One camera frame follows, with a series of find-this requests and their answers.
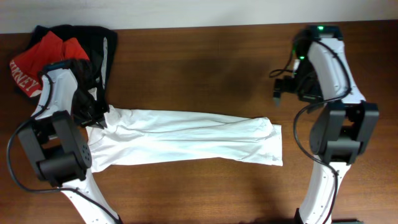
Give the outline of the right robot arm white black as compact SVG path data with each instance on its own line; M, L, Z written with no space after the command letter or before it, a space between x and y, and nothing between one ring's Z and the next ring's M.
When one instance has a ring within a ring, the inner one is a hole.
M293 135L314 164L293 222L332 223L340 185L378 122L377 104L367 102L357 87L337 26L306 26L294 37L285 67L269 76L275 80L275 102L291 93L308 104L295 115Z

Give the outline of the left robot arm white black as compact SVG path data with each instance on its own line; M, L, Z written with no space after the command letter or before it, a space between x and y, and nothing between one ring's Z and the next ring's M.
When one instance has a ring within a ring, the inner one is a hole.
M121 223L99 190L91 165L93 158L79 128L105 128L104 111L89 92L96 85L89 60L69 59L45 65L39 72L42 92L32 116L13 134L37 176L49 189L60 192L86 223Z

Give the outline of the white t-shirt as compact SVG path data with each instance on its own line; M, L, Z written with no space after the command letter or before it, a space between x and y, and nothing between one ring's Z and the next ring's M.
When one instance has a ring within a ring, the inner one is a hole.
M86 129L93 163L133 166L220 157L282 166L282 128L266 117L111 107L106 127Z

